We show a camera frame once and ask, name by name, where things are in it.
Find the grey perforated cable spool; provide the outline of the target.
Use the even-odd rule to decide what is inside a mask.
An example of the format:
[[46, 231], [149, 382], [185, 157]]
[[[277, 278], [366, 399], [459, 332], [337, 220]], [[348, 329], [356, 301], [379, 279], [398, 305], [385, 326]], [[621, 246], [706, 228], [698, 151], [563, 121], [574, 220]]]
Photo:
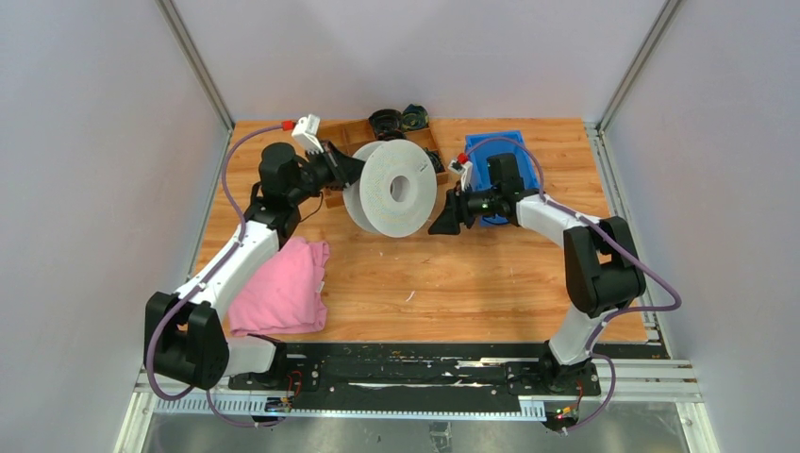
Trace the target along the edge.
[[364, 163], [360, 178], [342, 192], [353, 222], [390, 238], [404, 238], [422, 228], [438, 193], [436, 171], [424, 149], [408, 140], [371, 142], [354, 158]]

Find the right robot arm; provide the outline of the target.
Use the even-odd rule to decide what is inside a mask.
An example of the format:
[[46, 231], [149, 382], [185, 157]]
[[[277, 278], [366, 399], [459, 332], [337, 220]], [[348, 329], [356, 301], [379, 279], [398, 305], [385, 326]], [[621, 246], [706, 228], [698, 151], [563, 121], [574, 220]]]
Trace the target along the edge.
[[618, 216], [599, 218], [571, 210], [527, 188], [511, 153], [489, 157], [491, 184], [485, 190], [469, 185], [472, 164], [465, 155], [453, 159], [448, 168], [460, 181], [447, 191], [429, 234], [458, 235], [478, 218], [498, 215], [542, 235], [562, 251], [571, 307], [546, 342], [537, 369], [516, 378], [549, 393], [571, 391], [589, 376], [592, 349], [608, 317], [629, 308], [646, 288], [628, 223]]

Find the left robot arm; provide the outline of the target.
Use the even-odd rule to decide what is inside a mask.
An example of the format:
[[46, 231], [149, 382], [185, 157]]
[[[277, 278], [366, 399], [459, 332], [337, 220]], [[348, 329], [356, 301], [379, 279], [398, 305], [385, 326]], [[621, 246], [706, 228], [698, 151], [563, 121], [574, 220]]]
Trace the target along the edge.
[[267, 390], [288, 380], [286, 347], [265, 335], [227, 339], [222, 320], [257, 269], [285, 245], [301, 221], [300, 205], [326, 190], [341, 191], [360, 179], [365, 163], [332, 143], [296, 154], [289, 143], [261, 152], [259, 181], [240, 224], [197, 275], [171, 293], [154, 293], [145, 306], [143, 365], [152, 389], [169, 399], [156, 377], [210, 390], [223, 377], [252, 374]]

